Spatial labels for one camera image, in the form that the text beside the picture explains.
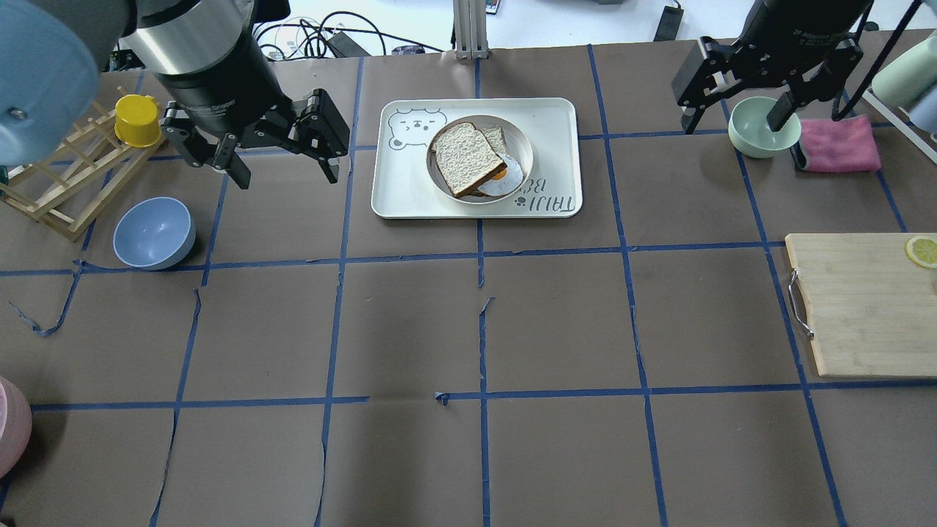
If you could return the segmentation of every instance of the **pink towel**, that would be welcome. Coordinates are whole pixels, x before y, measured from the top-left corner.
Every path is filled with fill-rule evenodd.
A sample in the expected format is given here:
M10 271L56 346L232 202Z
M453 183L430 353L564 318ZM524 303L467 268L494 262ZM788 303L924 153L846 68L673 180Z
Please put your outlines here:
M866 115L851 119L802 119L794 163L808 172L875 172L882 168Z

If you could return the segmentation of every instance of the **green bowl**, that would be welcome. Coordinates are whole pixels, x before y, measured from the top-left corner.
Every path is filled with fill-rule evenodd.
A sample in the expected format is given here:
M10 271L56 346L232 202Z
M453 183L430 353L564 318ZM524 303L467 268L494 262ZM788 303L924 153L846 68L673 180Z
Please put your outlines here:
M800 119L791 115L778 131L767 125L767 114L776 99L752 97L739 102L729 117L729 141L750 158L773 158L800 139Z

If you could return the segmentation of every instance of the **cutting board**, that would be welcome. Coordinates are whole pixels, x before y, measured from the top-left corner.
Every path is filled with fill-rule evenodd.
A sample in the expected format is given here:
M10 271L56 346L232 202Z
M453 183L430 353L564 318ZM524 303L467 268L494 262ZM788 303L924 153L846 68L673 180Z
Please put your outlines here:
M820 375L937 377L937 269L908 259L914 235L784 238Z

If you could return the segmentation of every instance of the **fried egg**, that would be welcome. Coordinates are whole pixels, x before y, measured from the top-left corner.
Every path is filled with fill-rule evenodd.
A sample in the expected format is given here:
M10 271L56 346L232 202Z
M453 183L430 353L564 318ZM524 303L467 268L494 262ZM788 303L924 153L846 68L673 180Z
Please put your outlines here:
M493 198L499 198L514 192L524 181L524 171L521 170L520 163L511 156L498 155L504 159L504 164L508 165L508 168L495 174L495 177L485 181L478 187L478 190L485 196Z

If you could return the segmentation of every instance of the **table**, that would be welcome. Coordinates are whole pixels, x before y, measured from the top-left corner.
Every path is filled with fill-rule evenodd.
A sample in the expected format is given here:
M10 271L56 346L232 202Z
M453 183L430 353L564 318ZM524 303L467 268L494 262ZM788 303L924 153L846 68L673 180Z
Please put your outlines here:
M861 73L886 36L863 37ZM165 150L83 243L0 209L0 300L51 333L0 309L0 374L35 415L0 519L931 522L937 383L817 377L782 295L782 240L937 231L933 165L862 103L879 173L741 157L726 115L751 92L684 136L669 82L692 45L276 64L289 96L324 87L353 123L337 185L260 151L240 191ZM167 99L122 72L102 77L101 102L118 84ZM575 105L577 216L374 215L380 109L474 97ZM169 272L124 268L113 227L155 195L190 207L197 245Z

